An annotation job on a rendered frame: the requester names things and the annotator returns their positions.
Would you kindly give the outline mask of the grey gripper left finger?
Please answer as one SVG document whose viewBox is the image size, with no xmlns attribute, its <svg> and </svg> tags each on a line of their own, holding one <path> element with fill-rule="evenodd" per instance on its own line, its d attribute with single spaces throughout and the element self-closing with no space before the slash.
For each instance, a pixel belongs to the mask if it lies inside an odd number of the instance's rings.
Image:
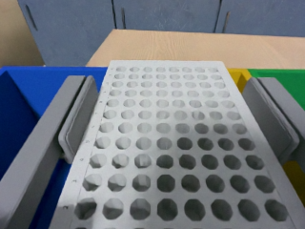
<svg viewBox="0 0 305 229">
<path fill-rule="evenodd" d="M 59 158 L 73 164 L 98 91 L 69 75 L 0 181 L 0 229 L 29 229 Z"/>
</svg>

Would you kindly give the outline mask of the white well plate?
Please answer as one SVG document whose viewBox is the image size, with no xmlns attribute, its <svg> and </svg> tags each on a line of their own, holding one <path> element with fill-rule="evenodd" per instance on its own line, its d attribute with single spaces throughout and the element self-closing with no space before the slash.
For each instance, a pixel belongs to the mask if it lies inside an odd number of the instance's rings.
<svg viewBox="0 0 305 229">
<path fill-rule="evenodd" d="M 305 229 L 222 61 L 111 60 L 49 229 Z"/>
</svg>

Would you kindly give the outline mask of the blue bin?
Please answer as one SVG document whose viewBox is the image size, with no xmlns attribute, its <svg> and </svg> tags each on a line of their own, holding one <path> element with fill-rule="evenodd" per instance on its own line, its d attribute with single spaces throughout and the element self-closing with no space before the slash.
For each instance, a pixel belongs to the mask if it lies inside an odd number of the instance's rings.
<svg viewBox="0 0 305 229">
<path fill-rule="evenodd" d="M 100 91 L 108 68 L 3 67 L 0 70 L 0 181 L 69 75 L 92 75 Z M 29 229 L 49 229 L 72 164 L 58 159 Z"/>
</svg>

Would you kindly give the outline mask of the green open-top bin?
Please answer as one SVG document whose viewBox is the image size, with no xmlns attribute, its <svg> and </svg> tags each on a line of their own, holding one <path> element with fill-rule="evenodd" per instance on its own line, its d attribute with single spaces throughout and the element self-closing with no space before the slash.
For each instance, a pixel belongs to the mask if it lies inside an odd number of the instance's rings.
<svg viewBox="0 0 305 229">
<path fill-rule="evenodd" d="M 248 69 L 255 77 L 274 77 L 305 111 L 305 70 Z"/>
</svg>

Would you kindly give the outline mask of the yellow bin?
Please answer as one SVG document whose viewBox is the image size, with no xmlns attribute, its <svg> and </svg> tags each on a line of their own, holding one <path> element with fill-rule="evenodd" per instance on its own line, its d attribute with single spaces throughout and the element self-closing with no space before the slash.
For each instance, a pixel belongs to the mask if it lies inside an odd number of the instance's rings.
<svg viewBox="0 0 305 229">
<path fill-rule="evenodd" d="M 227 71 L 242 94 L 248 79 L 253 76 L 248 69 L 227 69 Z M 287 161 L 281 167 L 305 207 L 305 174 L 296 161 Z"/>
</svg>

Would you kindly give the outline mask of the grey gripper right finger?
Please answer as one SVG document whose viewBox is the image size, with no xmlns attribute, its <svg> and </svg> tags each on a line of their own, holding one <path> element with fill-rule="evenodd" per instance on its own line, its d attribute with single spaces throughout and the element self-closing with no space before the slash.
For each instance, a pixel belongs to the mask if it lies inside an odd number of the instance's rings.
<svg viewBox="0 0 305 229">
<path fill-rule="evenodd" d="M 305 111 L 274 77 L 250 77 L 241 96 L 280 165 L 305 174 Z"/>
</svg>

